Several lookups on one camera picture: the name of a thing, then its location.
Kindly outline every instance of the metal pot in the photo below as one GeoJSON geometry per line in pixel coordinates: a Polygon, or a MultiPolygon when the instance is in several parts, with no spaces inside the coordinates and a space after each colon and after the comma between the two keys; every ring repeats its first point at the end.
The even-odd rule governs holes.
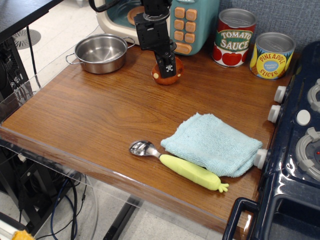
{"type": "Polygon", "coordinates": [[[131,37],[119,37],[113,34],[88,36],[77,43],[74,53],[65,57],[69,64],[81,64],[82,68],[93,74],[107,74],[118,70],[125,64],[127,49],[135,45],[131,37]],[[131,39],[128,47],[125,39],[131,39]],[[80,62],[70,62],[68,57],[75,55],[80,62]]]}

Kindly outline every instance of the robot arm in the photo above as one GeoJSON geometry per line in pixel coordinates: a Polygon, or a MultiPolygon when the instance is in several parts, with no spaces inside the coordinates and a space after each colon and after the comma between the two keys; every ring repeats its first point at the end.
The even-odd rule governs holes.
{"type": "Polygon", "coordinates": [[[167,18],[172,0],[141,0],[144,13],[134,17],[135,28],[142,50],[154,51],[162,78],[176,75],[176,44],[170,39],[167,18]]]}

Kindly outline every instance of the dish cloth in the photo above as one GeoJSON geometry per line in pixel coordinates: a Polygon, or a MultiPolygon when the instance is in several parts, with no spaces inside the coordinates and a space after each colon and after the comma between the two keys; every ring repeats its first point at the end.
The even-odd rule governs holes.
{"type": "Polygon", "coordinates": [[[218,177],[239,177],[254,163],[262,142],[248,137],[213,114],[184,121],[174,135],[161,141],[169,153],[206,168],[218,177]]]}

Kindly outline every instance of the tin can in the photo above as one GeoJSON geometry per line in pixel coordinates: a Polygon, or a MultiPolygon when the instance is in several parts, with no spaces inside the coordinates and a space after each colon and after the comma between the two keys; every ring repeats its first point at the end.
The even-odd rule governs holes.
{"type": "Polygon", "coordinates": [[[281,78],[287,71],[296,41],[279,32],[260,34],[254,44],[250,70],[263,79],[281,78]]]}
{"type": "Polygon", "coordinates": [[[228,8],[221,11],[212,51],[213,59],[227,67],[242,65],[246,61],[256,24],[256,15],[247,10],[228,8]]]}

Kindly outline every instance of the toy microwave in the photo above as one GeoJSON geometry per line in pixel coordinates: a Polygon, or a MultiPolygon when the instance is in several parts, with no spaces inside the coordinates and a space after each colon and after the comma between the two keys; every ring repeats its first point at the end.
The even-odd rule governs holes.
{"type": "MultiPolygon", "coordinates": [[[[94,0],[96,6],[113,0],[94,0]]],[[[120,0],[103,12],[97,12],[101,29],[108,34],[130,37],[139,44],[133,17],[143,13],[141,0],[120,0]]],[[[220,0],[172,0],[167,28],[176,43],[176,54],[194,55],[204,45],[210,33],[215,32],[220,0]]]]}

